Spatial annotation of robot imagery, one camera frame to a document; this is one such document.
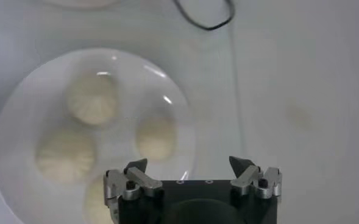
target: stain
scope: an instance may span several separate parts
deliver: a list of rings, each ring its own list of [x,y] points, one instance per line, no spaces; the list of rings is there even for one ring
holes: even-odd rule
[[[286,118],[296,128],[310,131],[313,129],[313,121],[311,114],[303,107],[296,103],[290,102],[286,106]]]

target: metal bracket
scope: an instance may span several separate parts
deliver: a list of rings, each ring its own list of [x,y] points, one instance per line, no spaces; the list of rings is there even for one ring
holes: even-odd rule
[[[255,194],[258,198],[271,198],[282,194],[282,173],[278,168],[267,169],[263,178],[254,181]]]
[[[126,190],[129,180],[118,170],[109,170],[104,176],[104,202],[110,210],[110,215],[115,223],[119,223],[118,198]]]
[[[136,167],[128,168],[126,177],[144,189],[144,194],[148,197],[157,197],[162,192],[163,183],[152,179]]]
[[[128,163],[128,165],[125,167],[124,169],[124,174],[127,173],[128,169],[131,167],[136,167],[137,169],[139,169],[140,171],[142,171],[143,173],[145,173],[145,170],[147,169],[147,164],[148,164],[148,160],[147,159],[141,159],[138,161],[133,161]]]
[[[141,191],[140,186],[134,181],[128,181],[126,183],[126,190],[123,193],[123,199],[125,201],[133,201],[140,198]]]
[[[250,165],[237,179],[231,180],[230,184],[240,194],[247,195],[254,180],[259,176],[259,167]]]

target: steamed bun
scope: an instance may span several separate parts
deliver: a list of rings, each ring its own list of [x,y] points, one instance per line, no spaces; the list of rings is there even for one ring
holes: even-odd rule
[[[116,88],[110,75],[90,74],[77,78],[66,96],[71,114],[88,125],[102,125],[117,114]]]
[[[155,161],[167,159],[176,145],[173,121],[164,117],[143,121],[138,126],[136,142],[142,157]]]
[[[86,177],[95,163],[95,142],[86,133],[60,129],[39,146],[36,164],[44,177],[58,183],[75,183]]]

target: black cable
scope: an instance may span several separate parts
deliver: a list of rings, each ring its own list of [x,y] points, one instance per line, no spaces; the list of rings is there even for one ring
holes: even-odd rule
[[[228,24],[229,22],[231,22],[231,20],[233,19],[233,17],[235,17],[235,4],[233,3],[232,0],[224,0],[226,2],[226,4],[228,5],[228,8],[229,8],[229,17],[227,20],[225,20],[224,22],[218,24],[218,25],[215,25],[215,26],[211,26],[211,27],[208,27],[208,26],[204,26],[202,24],[199,24],[197,22],[195,22],[195,20],[193,20],[189,14],[187,14],[186,10],[182,7],[181,3],[179,2],[180,0],[173,0],[175,5],[177,6],[180,14],[182,14],[183,17],[185,17],[185,19],[191,23],[192,25],[200,28],[200,29],[203,29],[203,30],[206,30],[206,31],[212,31],[212,30],[216,30],[222,26],[225,26],[226,24]]]

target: white surface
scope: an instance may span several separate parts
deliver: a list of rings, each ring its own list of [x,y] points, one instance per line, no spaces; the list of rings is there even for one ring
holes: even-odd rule
[[[0,1],[0,12],[3,12],[3,7],[5,9],[4,13],[0,13],[0,61],[6,61],[8,64],[8,66],[0,66],[0,109],[15,84],[41,61],[43,63],[65,51],[77,49],[83,44],[100,46],[121,43],[128,51],[132,50],[156,61],[165,71],[172,74],[172,78],[180,84],[194,107],[197,115],[195,123],[198,130],[202,130],[203,133],[197,139],[199,154],[205,156],[205,159],[198,163],[199,167],[195,171],[197,177],[229,178],[232,173],[222,158],[228,154],[226,150],[232,150],[232,153],[240,155],[240,152],[234,149],[240,147],[234,134],[238,130],[238,121],[235,119],[237,114],[233,106],[235,99],[226,97],[231,96],[230,93],[234,88],[231,83],[235,79],[229,75],[223,76],[230,74],[226,72],[230,70],[227,64],[231,59],[227,47],[232,47],[236,52],[235,69],[238,74],[237,86],[241,93],[240,110],[245,133],[243,135],[245,153],[263,166],[275,165],[282,168],[284,172],[282,223],[359,224],[359,0],[237,1],[237,18],[234,20],[234,26],[227,27],[233,31],[233,45],[228,41],[230,35],[226,34],[227,29],[201,34],[184,24],[183,26],[188,30],[174,32],[179,38],[173,38],[173,35],[162,32],[160,37],[156,38],[160,44],[156,44],[153,38],[143,38],[142,41],[134,38],[137,32],[132,32],[129,26],[113,30],[119,27],[115,19],[109,19],[109,15],[113,15],[113,12],[103,11],[99,15],[90,12],[85,16],[79,16],[74,12],[63,13],[61,10],[42,11],[37,4],[17,2],[19,1]],[[133,19],[127,20],[128,24],[141,30],[138,33],[143,33],[143,37],[156,37],[143,30],[142,25],[149,27],[149,22],[156,22],[150,17],[149,12],[153,12],[154,15],[166,12],[182,21],[170,1],[143,2],[148,3],[134,4],[134,6],[143,9],[145,14],[141,16],[131,14],[130,17]],[[199,11],[207,12],[205,6],[205,4],[201,5]],[[43,23],[41,21],[43,16],[50,18],[51,22]],[[38,33],[44,29],[46,32],[43,33],[48,35],[42,36],[46,38],[37,38],[42,37]],[[165,51],[162,46],[177,49],[176,57]],[[198,57],[199,51],[208,53],[207,61],[214,63],[206,63],[204,57]],[[176,63],[172,63],[172,58],[176,59]],[[194,61],[198,61],[203,68],[188,69],[194,67]],[[187,68],[179,68],[178,65],[186,65]],[[183,72],[183,69],[198,72],[187,73]],[[276,84],[282,87],[277,88],[277,85],[273,85],[269,91],[265,91],[272,83],[272,77],[278,80]],[[293,77],[294,82],[290,82],[289,77]],[[321,80],[320,93],[324,95],[316,93],[316,88],[310,89],[310,86],[303,84],[304,81],[313,84],[318,80]],[[303,117],[312,117],[304,120],[312,120],[320,126],[325,121],[324,126],[327,131],[321,130],[317,134],[310,131],[312,134],[305,134],[305,130],[295,127],[294,121],[288,121],[283,112],[284,107],[281,105],[277,105],[279,112],[276,114],[259,111],[260,108],[272,109],[273,107],[268,103],[275,105],[273,99],[286,103],[282,96],[291,93],[292,86],[296,82],[300,83],[300,88],[303,87],[303,92],[301,93],[300,88],[297,88],[299,94],[293,97],[296,98],[293,102],[299,102],[298,108],[310,111],[309,116]],[[319,98],[325,105],[305,99],[305,95],[307,98],[312,96]],[[295,111],[303,111],[295,109],[297,107],[294,105],[289,108],[293,108],[289,114],[300,114]],[[267,126],[262,124],[263,117],[271,122],[269,126],[272,131],[268,131]],[[304,139],[303,145],[306,146],[292,147],[292,142],[298,142],[296,139]],[[336,145],[339,144],[337,143],[339,139],[341,139],[340,144],[343,142],[341,149]],[[216,153],[207,153],[207,149],[213,149]],[[311,151],[304,152],[299,149],[311,149]],[[1,200],[0,223],[18,223]]]
[[[244,148],[283,172],[282,223],[359,223],[359,0],[240,1]]]
[[[86,180],[74,185],[50,182],[35,163],[42,136],[64,125],[91,130],[72,122],[64,111],[66,87],[83,75],[83,68],[108,72],[116,80],[120,116],[94,130],[96,165]],[[195,156],[193,119],[184,96],[160,68],[113,49],[75,51],[45,63],[17,86],[0,115],[0,191],[5,202],[25,224],[83,223],[88,180],[141,159],[135,149],[137,125],[160,113],[174,121],[175,150],[167,159],[150,160],[146,172],[160,180],[187,179]]]

